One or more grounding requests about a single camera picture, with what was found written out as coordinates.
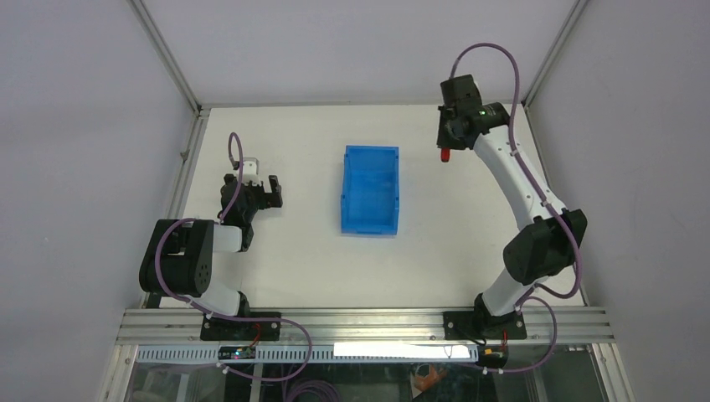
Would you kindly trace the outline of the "red-handled black screwdriver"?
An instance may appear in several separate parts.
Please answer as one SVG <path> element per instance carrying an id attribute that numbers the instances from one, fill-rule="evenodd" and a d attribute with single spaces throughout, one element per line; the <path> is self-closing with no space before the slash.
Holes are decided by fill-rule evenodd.
<path id="1" fill-rule="evenodd" d="M 450 160 L 450 149 L 446 147 L 442 147 L 440 149 L 440 160 L 444 163 L 447 163 Z"/>

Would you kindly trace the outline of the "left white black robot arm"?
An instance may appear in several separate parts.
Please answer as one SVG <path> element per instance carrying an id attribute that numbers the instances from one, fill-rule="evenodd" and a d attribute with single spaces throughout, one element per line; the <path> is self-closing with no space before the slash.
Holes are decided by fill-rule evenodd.
<path id="1" fill-rule="evenodd" d="M 283 198 L 276 175 L 270 175 L 268 183 L 252 176 L 238 185 L 238 178 L 229 173 L 224 176 L 220 195 L 224 208 L 237 196 L 222 223 L 211 219 L 156 222 L 138 280 L 145 292 L 162 297 L 173 294 L 194 308 L 203 307 L 210 317 L 222 315 L 220 330 L 232 340 L 241 340 L 252 328 L 250 305 L 242 291 L 213 278 L 213 256 L 247 251 L 255 236 L 256 214 L 281 208 Z"/>

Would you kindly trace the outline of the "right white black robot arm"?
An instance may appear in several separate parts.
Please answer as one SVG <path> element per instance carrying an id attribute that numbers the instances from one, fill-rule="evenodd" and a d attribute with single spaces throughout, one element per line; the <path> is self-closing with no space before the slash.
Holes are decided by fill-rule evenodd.
<path id="1" fill-rule="evenodd" d="M 441 161 L 472 150 L 495 178 L 518 228 L 503 249 L 503 271 L 474 301 L 471 331 L 493 339 L 515 321 L 525 298 L 576 263 L 588 220 L 543 186 L 514 136 L 512 114 L 498 102 L 484 103 L 471 75 L 449 78 L 440 89 Z"/>

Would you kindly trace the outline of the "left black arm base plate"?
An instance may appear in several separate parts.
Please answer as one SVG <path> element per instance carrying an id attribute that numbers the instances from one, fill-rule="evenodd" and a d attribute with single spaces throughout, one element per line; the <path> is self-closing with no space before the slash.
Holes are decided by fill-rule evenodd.
<path id="1" fill-rule="evenodd" d="M 250 318 L 257 322 L 234 322 L 221 318 L 203 318 L 199 338 L 202 341 L 229 341 L 250 343 L 256 338 L 259 341 L 278 341 L 280 339 L 280 312 L 251 312 Z"/>

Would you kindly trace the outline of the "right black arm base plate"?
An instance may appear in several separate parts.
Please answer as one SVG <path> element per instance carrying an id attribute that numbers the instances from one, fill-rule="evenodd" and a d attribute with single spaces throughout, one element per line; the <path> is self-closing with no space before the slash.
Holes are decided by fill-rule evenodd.
<path id="1" fill-rule="evenodd" d="M 522 314 L 489 316 L 482 310 L 446 311 L 442 314 L 446 340 L 523 340 L 527 330 Z"/>

